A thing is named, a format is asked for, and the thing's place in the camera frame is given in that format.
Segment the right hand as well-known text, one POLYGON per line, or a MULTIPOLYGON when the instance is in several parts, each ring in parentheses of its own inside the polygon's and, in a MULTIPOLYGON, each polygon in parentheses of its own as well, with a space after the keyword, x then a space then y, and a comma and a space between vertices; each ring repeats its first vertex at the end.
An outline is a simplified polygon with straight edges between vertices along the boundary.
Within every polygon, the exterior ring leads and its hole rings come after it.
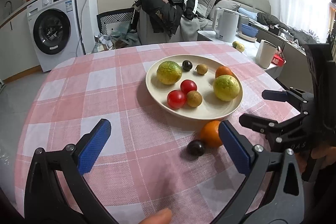
MULTIPOLYGON (((296 159, 300 173, 303 173, 307 166, 307 156, 303 153, 297 153, 296 159)), ((326 143, 321 143, 318 147, 311 151, 312 159, 323 159, 321 168, 324 169, 328 165, 332 165, 336 161, 336 147, 331 147, 326 143)))

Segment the left hand fingertip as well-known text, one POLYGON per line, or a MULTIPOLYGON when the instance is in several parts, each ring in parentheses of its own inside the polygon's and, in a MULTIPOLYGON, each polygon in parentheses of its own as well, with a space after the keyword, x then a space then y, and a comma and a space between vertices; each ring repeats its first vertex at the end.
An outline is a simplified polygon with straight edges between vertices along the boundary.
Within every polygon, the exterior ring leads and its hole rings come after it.
POLYGON ((169 208, 164 208, 155 214, 143 219, 139 224, 169 224, 173 214, 169 208))

